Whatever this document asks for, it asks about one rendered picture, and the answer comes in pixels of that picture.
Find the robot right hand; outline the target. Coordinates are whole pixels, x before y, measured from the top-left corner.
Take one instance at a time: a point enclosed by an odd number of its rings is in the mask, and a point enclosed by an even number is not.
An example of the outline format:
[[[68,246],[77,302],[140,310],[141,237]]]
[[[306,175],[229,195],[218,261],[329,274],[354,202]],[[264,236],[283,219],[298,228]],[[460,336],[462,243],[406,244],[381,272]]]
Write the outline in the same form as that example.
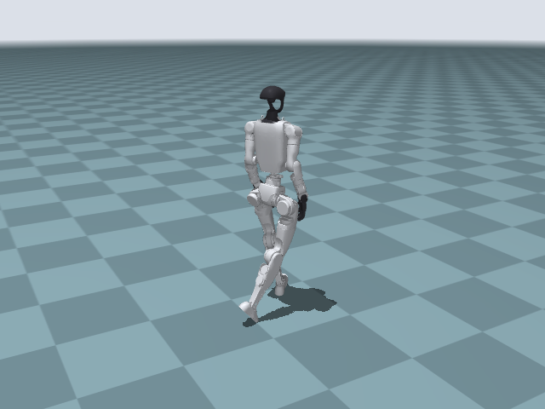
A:
[[[299,200],[299,198],[298,198]],[[298,205],[299,205],[299,210],[298,210],[298,218],[297,218],[297,221],[301,221],[302,219],[304,219],[305,217],[305,214],[306,214],[306,209],[307,209],[307,196],[306,194],[303,194],[301,196],[301,200],[299,200],[298,202]]]

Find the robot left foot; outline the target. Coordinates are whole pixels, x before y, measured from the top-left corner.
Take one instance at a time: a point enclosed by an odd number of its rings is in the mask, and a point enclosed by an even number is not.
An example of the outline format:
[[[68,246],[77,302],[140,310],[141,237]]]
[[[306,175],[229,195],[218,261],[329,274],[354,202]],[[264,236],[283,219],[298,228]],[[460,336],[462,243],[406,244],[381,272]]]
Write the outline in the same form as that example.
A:
[[[282,274],[284,283],[281,285],[280,282],[278,282],[278,285],[276,283],[275,286],[275,295],[282,296],[284,294],[284,289],[288,284],[288,276],[287,274]]]

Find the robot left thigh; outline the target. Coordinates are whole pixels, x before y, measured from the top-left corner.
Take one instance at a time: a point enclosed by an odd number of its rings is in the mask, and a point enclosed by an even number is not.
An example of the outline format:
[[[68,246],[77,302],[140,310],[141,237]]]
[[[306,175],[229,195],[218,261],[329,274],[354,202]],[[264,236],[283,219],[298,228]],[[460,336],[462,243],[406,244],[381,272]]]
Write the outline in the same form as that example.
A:
[[[253,188],[247,196],[248,202],[255,207],[264,234],[266,235],[266,244],[268,248],[273,248],[275,245],[276,231],[273,220],[272,206],[265,205],[258,201],[259,187]]]

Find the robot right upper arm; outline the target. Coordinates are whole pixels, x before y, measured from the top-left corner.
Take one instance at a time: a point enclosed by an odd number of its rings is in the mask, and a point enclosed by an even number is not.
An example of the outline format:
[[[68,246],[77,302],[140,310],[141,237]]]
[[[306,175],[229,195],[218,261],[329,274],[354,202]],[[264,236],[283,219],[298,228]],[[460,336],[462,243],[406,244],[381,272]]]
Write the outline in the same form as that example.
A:
[[[284,124],[284,127],[284,133],[288,137],[287,160],[285,163],[285,169],[288,172],[294,172],[293,164],[295,161],[299,161],[296,159],[296,157],[299,153],[302,130],[299,126],[293,124]]]

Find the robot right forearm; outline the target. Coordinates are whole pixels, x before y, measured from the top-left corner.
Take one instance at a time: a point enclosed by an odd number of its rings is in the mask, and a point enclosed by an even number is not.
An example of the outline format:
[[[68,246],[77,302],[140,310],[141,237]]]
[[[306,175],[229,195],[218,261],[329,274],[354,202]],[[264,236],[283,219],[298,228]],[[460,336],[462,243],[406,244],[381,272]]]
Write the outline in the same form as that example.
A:
[[[290,179],[293,181],[295,191],[297,192],[297,196],[299,200],[301,200],[301,196],[303,194],[306,194],[308,198],[308,193],[306,190],[305,183],[302,179],[303,175],[301,173],[301,163],[299,161],[295,161],[293,164],[293,170],[294,173],[290,175]]]

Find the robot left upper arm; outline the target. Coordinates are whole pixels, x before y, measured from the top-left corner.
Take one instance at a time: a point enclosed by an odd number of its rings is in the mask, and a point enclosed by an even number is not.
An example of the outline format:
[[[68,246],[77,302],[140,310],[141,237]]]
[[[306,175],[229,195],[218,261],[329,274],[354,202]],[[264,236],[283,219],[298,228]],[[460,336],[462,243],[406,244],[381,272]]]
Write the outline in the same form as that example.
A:
[[[245,131],[245,158],[244,162],[247,165],[257,165],[258,162],[255,157],[255,139],[254,139],[254,125],[256,121],[249,121],[244,126]]]

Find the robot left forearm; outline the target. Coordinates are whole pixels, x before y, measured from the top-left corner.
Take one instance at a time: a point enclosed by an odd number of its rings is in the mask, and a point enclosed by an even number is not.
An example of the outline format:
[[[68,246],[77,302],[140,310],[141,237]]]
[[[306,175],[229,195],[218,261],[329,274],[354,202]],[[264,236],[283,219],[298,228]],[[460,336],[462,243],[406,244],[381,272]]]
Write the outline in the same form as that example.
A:
[[[251,184],[253,184],[255,187],[259,187],[260,186],[260,178],[259,178],[259,174],[258,174],[258,169],[257,169],[257,165],[247,165],[244,163],[244,166],[245,166],[245,169],[246,169],[246,172],[248,173],[249,175],[249,178],[250,178],[250,182]]]

